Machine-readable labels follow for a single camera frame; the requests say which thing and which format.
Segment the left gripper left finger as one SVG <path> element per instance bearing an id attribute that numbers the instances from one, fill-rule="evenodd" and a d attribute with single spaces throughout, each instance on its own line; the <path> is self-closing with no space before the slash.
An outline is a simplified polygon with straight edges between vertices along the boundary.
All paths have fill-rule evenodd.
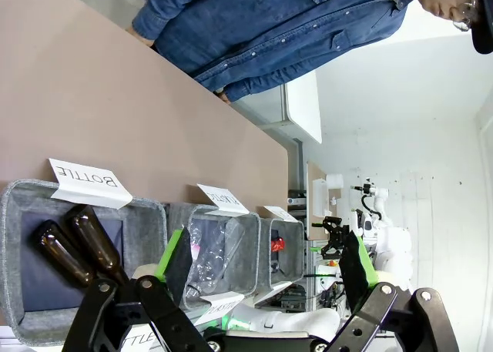
<path id="1" fill-rule="evenodd" d="M 210 351 L 183 310 L 173 299 L 173 286 L 153 275 L 118 285 L 93 280 L 69 329 L 64 351 L 121 351 L 123 342 L 139 324 L 150 325 L 168 351 Z"/>

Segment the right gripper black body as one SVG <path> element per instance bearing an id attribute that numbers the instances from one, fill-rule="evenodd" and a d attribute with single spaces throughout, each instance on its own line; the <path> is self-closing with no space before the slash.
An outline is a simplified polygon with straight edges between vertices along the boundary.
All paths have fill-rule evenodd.
<path id="1" fill-rule="evenodd" d="M 323 258 L 340 258 L 345 238 L 349 234 L 349 226 L 343 225 L 341 218 L 332 216 L 326 216 L 322 225 L 329 237 L 327 245 L 321 249 L 321 256 Z"/>

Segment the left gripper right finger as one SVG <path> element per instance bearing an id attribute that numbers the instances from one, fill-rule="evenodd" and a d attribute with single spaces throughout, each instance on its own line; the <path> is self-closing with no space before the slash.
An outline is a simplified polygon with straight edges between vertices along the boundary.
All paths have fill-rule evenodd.
<path id="1" fill-rule="evenodd" d="M 403 351 L 458 351 L 451 321 L 439 292 L 425 287 L 410 293 L 379 281 L 360 237 L 343 239 L 340 271 L 351 316 L 327 351 L 365 351 L 379 331 L 394 334 Z"/>

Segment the person's right hand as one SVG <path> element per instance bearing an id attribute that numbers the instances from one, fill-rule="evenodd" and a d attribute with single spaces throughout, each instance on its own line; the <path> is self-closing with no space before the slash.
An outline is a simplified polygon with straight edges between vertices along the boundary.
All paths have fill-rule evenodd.
<path id="1" fill-rule="evenodd" d="M 142 37 L 138 32 L 135 31 L 135 29 L 132 27 L 132 26 L 129 26 L 126 31 L 134 38 L 136 38 L 137 40 L 139 40 L 141 43 L 143 43 L 144 45 L 148 46 L 148 47 L 152 47 L 153 44 L 154 44 L 154 41 L 153 40 L 149 40 L 149 39 L 146 39 L 144 37 Z"/>

